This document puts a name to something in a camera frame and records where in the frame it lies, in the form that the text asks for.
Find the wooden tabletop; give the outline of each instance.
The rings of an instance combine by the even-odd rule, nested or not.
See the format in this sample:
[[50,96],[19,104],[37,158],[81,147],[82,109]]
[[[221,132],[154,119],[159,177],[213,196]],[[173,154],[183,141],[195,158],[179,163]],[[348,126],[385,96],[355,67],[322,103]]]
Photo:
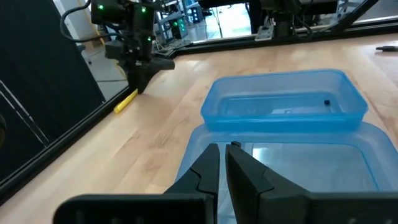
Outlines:
[[175,59],[143,95],[109,114],[0,208],[0,223],[51,223],[80,194],[162,193],[174,182],[200,107],[216,78],[313,68],[344,70],[368,101],[365,120],[398,146],[398,53],[376,53],[398,35],[284,45]]

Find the white wall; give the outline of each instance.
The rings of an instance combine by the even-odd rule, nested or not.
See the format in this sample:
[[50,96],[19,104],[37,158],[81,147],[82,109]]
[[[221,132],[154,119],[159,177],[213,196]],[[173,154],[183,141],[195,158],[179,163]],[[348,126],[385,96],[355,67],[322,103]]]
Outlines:
[[[59,3],[62,5],[64,10],[69,10],[74,7],[81,6],[79,4],[79,0],[53,0],[55,2],[55,5],[57,5],[56,1],[59,1]],[[86,12],[90,18],[90,11],[86,9]],[[67,18],[69,18],[70,23],[72,24],[73,30],[71,31],[71,28],[68,27],[68,29],[71,32],[75,32],[78,38],[84,38],[84,37],[92,37],[95,35],[95,30],[93,26],[91,25],[90,21],[87,19],[85,12],[84,11],[77,11],[72,14],[70,14]]]

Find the transparent blue bin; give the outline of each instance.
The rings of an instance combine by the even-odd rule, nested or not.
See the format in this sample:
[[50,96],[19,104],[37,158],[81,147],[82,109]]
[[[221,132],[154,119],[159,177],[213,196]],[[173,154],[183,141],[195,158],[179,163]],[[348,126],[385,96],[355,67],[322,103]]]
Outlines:
[[307,70],[220,78],[201,108],[210,129],[357,127],[368,106],[344,72]]
[[398,190],[398,153],[379,128],[359,123],[352,131],[210,131],[204,124],[191,135],[177,180],[210,143],[221,153],[218,219],[236,223],[225,171],[225,146],[242,148],[280,175],[311,192],[390,192]]

